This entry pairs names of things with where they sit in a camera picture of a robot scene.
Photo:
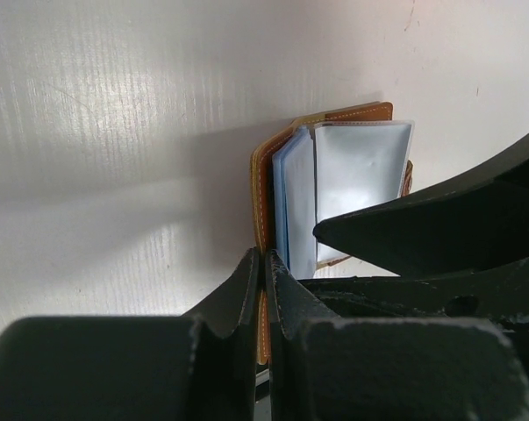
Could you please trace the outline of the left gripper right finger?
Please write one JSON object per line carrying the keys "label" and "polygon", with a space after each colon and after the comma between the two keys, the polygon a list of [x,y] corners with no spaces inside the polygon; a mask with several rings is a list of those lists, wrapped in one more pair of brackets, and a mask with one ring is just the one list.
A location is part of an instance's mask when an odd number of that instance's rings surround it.
{"label": "left gripper right finger", "polygon": [[528,420],[512,343],[474,318],[343,318],[265,258],[275,420]]}

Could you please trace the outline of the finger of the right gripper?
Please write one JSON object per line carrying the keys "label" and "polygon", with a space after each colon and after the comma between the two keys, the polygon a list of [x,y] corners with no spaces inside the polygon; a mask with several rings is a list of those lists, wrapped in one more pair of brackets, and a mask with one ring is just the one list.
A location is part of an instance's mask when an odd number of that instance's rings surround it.
{"label": "finger of the right gripper", "polygon": [[343,316],[485,318],[512,339],[529,342],[529,257],[477,272],[323,278],[303,285]]}
{"label": "finger of the right gripper", "polygon": [[475,168],[326,219],[317,240],[397,275],[501,266],[529,256],[529,133]]}

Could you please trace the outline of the brown leather card holder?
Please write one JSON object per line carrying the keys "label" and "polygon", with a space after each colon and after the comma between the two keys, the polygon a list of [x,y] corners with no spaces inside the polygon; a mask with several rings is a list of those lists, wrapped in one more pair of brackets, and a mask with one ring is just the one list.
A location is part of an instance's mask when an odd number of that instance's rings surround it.
{"label": "brown leather card holder", "polygon": [[414,124],[377,101],[294,119],[250,158],[254,239],[298,280],[347,254],[320,244],[320,222],[406,196]]}

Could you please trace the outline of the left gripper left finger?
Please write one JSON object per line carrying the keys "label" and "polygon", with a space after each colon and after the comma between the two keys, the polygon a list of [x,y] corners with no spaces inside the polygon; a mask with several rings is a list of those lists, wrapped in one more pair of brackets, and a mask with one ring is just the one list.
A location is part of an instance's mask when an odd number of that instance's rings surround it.
{"label": "left gripper left finger", "polygon": [[0,420],[249,420],[259,254],[180,317],[32,317],[0,334]]}

